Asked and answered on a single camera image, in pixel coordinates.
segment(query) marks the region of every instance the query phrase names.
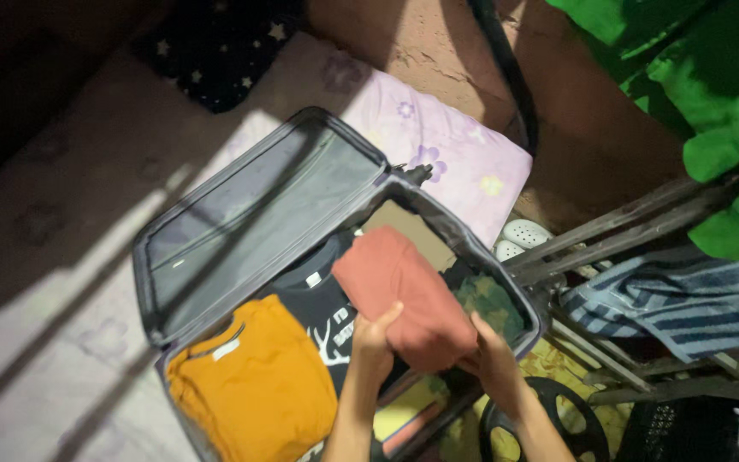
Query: black fabric with white stars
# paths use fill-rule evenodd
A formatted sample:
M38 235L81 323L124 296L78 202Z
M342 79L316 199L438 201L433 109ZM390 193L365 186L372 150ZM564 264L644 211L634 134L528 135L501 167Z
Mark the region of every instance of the black fabric with white stars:
M235 108L302 23L302 0L180 0L134 54L213 113Z

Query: hand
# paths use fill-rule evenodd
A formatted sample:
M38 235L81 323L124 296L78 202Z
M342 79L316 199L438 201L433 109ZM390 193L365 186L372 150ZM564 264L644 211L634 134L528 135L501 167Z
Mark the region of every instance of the hand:
M478 350L462 358L457 366L478 376L484 391L512 420L518 420L516 406L520 394L528 389L515 356L507 342L477 312L470 316L478 331Z
M403 303L395 302L375 321L361 314L355 317L350 368L359 373L362 381L376 386L376 390L393 370L393 350L387 343L387 328L401 316L403 309Z

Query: yellow cloth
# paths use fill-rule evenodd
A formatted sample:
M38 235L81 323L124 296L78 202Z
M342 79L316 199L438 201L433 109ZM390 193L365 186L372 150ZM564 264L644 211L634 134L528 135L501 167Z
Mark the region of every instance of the yellow cloth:
M167 377L224 461L292 462L332 429L333 381L276 295L235 310L229 329L180 352Z

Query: mattress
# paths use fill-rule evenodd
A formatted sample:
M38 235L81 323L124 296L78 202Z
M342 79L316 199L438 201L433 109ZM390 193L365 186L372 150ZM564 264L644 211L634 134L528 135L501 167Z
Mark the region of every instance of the mattress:
M131 242L306 106L392 164L432 164L423 188L486 245L529 175L503 135L305 34L219 115L118 50L0 169L0 460L195 457L154 373Z

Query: suitcase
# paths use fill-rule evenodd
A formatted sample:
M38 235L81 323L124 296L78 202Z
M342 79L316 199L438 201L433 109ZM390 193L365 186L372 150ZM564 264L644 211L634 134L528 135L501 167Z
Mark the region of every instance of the suitcase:
M542 334L538 311L470 229L420 190L425 172L394 168L343 121L306 108L145 226L133 247L136 291L148 341L162 352L156 367L168 398L164 371L176 354L223 331L242 302L387 199L420 215L459 259L507 289L526 325L510 345L523 357ZM417 455L482 394L459 370L442 378L452 393L446 409L390 459ZM172 404L199 458L218 460L200 428Z

